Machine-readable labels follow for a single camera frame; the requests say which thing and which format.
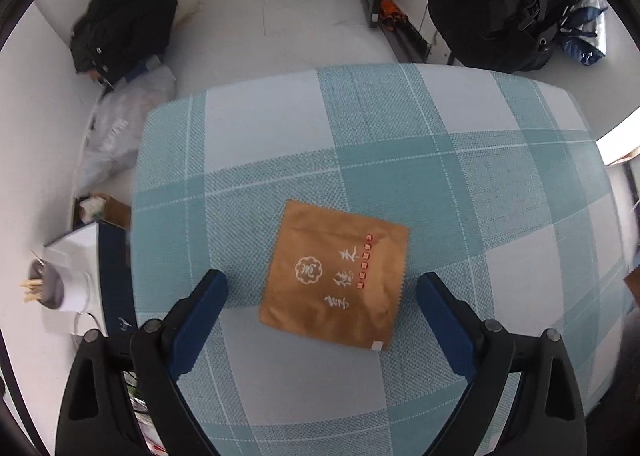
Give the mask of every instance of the metal screw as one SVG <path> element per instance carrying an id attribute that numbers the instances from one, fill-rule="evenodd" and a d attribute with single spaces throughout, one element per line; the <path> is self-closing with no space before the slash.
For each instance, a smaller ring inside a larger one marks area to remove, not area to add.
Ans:
<path id="1" fill-rule="evenodd" d="M 93 342 L 98 340 L 98 330 L 89 330 L 84 334 L 84 340 L 87 342 Z"/>
<path id="2" fill-rule="evenodd" d="M 484 321 L 484 327 L 492 333 L 497 333 L 502 329 L 502 324 L 500 324 L 496 319 L 487 319 Z"/>
<path id="3" fill-rule="evenodd" d="M 150 321 L 145 322 L 145 325 L 142 327 L 147 333 L 156 333 L 162 326 L 162 321 L 158 319 L 151 319 Z"/>
<path id="4" fill-rule="evenodd" d="M 552 342 L 558 342 L 562 338 L 562 335 L 560 335 L 560 331 L 556 330 L 555 328 L 549 328 L 545 333 L 546 338 Z"/>

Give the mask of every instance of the blue gripper pad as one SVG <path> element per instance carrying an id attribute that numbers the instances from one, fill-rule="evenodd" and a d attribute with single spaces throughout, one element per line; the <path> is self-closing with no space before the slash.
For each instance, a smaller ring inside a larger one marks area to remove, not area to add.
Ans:
<path id="1" fill-rule="evenodd" d="M 415 294 L 451 370 L 471 383 L 476 378 L 476 351 L 465 328 L 427 274 L 418 279 Z"/>
<path id="2" fill-rule="evenodd" d="M 225 305 L 227 292 L 226 276 L 219 271 L 175 336 L 170 362 L 167 366 L 167 370 L 174 380 L 178 380 L 180 375 L 193 369 L 196 359 Z"/>

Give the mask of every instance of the white circular logo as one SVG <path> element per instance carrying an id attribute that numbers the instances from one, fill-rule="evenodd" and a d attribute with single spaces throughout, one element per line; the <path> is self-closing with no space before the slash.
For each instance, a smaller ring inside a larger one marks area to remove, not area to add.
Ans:
<path id="1" fill-rule="evenodd" d="M 322 276 L 322 263 L 318 259 L 308 256 L 296 263 L 296 279 L 302 284 L 313 284 Z"/>

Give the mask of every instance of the brown paper packet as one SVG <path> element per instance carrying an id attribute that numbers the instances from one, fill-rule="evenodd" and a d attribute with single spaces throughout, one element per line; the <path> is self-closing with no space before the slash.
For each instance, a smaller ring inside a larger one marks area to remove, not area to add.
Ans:
<path id="1" fill-rule="evenodd" d="M 388 349 L 408 239 L 401 225 L 288 201 L 261 322 L 315 339 Z"/>

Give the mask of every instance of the plastic bag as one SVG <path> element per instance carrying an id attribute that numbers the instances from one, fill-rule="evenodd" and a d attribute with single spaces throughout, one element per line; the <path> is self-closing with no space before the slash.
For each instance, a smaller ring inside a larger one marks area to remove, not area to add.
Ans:
<path id="1" fill-rule="evenodd" d="M 152 109 L 174 98 L 175 77 L 167 66 L 120 84 L 98 103 L 94 127 L 82 152 L 76 178 L 76 197 L 109 176 L 132 168 Z"/>

